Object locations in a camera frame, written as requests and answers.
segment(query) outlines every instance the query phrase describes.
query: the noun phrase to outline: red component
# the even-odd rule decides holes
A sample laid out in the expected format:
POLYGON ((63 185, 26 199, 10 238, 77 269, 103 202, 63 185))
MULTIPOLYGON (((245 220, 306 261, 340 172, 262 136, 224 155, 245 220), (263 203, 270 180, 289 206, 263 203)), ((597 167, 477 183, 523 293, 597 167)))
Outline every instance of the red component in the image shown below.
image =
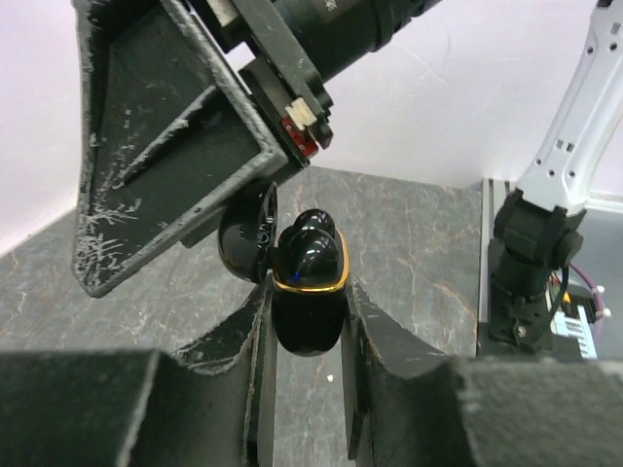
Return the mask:
POLYGON ((294 125, 294 122, 292 122, 292 119, 285 117, 281 120, 281 124, 304 157, 310 158, 318 152, 318 145, 315 144, 315 141, 310 134, 306 131, 299 131, 299 129, 294 125))

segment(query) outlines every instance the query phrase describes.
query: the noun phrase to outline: black earbud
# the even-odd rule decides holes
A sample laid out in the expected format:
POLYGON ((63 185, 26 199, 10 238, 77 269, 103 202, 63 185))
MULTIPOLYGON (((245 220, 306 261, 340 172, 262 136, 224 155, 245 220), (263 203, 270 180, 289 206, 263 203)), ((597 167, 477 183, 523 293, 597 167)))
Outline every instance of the black earbud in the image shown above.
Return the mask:
POLYGON ((273 323, 283 348, 296 355, 320 355, 340 338, 346 313, 341 281, 348 259, 336 235, 331 216, 311 209, 279 237, 273 323))
POLYGON ((325 231, 335 238, 335 222, 328 212, 322 209, 309 209, 299 215, 292 226, 294 232, 306 230, 325 231))
POLYGON ((255 188, 234 199, 218 229, 218 252, 236 277, 259 284, 272 266, 276 239, 276 184, 255 188))

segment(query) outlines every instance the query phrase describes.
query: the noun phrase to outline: earbud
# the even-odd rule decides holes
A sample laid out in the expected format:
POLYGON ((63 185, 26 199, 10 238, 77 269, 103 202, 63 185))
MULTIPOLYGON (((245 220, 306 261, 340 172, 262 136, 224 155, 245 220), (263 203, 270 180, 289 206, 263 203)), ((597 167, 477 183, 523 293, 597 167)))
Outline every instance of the earbud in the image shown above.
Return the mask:
POLYGON ((279 342, 300 356, 320 355, 340 338, 345 319, 346 246, 331 216, 302 213, 279 237, 274 263, 273 323, 279 342))
POLYGON ((218 229, 218 252, 236 277, 259 284, 266 278, 275 245, 276 184, 255 188, 230 202, 218 229))
POLYGON ((322 209, 309 209, 297 217, 292 226, 294 232, 321 230, 335 238, 335 222, 328 212, 322 209))

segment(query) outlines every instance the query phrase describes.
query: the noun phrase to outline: white wall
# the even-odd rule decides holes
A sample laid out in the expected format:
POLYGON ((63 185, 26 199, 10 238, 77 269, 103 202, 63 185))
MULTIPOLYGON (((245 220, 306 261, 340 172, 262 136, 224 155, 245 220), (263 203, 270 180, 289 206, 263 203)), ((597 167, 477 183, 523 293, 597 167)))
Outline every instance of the white wall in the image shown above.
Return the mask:
MULTIPOLYGON (((519 176, 595 3, 444 0, 329 83, 336 137, 314 162, 456 187, 519 176)), ((4 1, 0 12, 2 254, 75 202, 80 92, 70 1, 4 1)), ((623 127, 594 190, 623 195, 622 143, 623 127)))

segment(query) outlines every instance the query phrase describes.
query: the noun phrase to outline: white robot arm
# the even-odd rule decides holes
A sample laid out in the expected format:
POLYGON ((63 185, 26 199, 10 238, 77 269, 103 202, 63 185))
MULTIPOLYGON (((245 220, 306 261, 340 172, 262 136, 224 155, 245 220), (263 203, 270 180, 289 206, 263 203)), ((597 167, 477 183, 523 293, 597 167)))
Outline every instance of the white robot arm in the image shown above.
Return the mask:
POLYGON ((623 115, 622 25, 623 0, 600 0, 554 122, 495 216, 486 333, 495 342, 487 346, 493 353, 504 353, 508 344, 556 353, 549 323, 562 295, 548 306, 547 284, 552 271, 562 269, 564 292, 568 266, 582 245, 577 229, 591 181, 623 115))
POLYGON ((595 169, 623 115, 623 2, 601 1, 567 94, 530 167, 524 200, 568 216, 584 209, 595 169))

